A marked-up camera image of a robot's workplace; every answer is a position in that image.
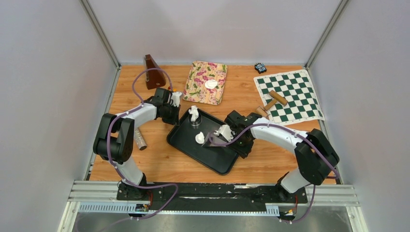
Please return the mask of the black baking tray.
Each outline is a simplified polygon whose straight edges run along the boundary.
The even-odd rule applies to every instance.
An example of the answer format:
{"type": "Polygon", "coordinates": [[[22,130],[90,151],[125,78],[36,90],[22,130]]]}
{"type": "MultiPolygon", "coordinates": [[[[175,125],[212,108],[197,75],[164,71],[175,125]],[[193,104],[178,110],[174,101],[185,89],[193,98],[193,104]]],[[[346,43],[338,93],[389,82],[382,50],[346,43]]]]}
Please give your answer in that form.
{"type": "Polygon", "coordinates": [[[224,122],[211,114],[199,109],[201,123],[193,126],[190,114],[186,111],[180,118],[179,124],[167,135],[167,143],[207,168],[220,175],[230,172],[239,154],[227,147],[204,146],[195,141],[195,135],[203,132],[207,135],[224,125],[224,122]]]}

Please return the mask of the wooden handled metal scraper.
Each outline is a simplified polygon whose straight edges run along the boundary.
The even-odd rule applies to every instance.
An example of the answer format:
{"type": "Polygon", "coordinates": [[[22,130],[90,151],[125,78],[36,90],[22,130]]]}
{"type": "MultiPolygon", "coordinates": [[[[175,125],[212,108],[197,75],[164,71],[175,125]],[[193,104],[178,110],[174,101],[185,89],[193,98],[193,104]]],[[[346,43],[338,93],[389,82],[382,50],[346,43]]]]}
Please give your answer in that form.
{"type": "Polygon", "coordinates": [[[228,141],[223,136],[216,136],[213,133],[208,133],[205,136],[205,142],[202,147],[225,147],[228,141]]]}

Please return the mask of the round cut dough wrapper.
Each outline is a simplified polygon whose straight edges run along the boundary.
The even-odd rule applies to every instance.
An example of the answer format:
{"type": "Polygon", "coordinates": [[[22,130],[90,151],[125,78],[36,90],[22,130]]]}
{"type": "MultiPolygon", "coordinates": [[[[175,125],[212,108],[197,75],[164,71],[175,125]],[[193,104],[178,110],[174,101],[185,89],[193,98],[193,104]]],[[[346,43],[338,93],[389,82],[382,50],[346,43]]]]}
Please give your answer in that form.
{"type": "Polygon", "coordinates": [[[205,143],[205,136],[203,132],[199,132],[197,135],[195,135],[195,141],[200,145],[203,145],[205,143]]]}

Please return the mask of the wooden pastry roller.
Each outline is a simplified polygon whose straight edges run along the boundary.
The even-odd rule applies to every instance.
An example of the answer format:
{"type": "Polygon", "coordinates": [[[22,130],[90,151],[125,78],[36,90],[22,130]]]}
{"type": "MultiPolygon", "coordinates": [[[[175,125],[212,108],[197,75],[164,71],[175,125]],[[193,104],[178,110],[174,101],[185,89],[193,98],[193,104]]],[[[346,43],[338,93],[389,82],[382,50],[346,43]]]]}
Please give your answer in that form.
{"type": "Polygon", "coordinates": [[[269,92],[269,95],[272,97],[271,101],[266,106],[263,106],[263,107],[259,106],[255,110],[255,113],[265,118],[268,118],[268,112],[273,106],[275,106],[276,103],[279,102],[283,106],[288,104],[288,101],[283,96],[279,95],[277,92],[273,90],[269,92]]]}

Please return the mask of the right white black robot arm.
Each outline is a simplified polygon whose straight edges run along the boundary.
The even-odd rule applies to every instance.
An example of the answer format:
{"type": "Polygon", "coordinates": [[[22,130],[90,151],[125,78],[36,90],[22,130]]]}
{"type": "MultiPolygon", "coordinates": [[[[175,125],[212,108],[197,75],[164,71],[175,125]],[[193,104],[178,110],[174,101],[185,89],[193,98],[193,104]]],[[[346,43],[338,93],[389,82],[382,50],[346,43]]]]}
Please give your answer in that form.
{"type": "Polygon", "coordinates": [[[237,111],[229,113],[224,122],[215,134],[243,158],[251,152],[254,140],[271,142],[295,155],[297,168],[278,180],[276,195],[283,202],[291,200],[301,188],[321,185],[330,173],[339,178],[339,156],[321,130],[294,130],[257,113],[243,116],[237,111]]]}

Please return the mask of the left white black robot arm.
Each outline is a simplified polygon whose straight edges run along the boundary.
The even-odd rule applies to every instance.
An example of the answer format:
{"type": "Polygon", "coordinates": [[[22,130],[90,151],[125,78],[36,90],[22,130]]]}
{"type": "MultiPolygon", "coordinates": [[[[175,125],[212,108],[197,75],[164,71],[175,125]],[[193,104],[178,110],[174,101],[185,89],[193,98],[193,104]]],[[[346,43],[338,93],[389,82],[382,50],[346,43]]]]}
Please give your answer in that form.
{"type": "Polygon", "coordinates": [[[145,174],[132,158],[134,132],[141,125],[160,118],[163,123],[179,123],[182,92],[157,88],[155,94],[142,101],[137,107],[119,114],[106,113],[102,116],[93,152],[108,161],[121,178],[130,186],[130,194],[137,200],[144,199],[149,187],[145,174]]]}

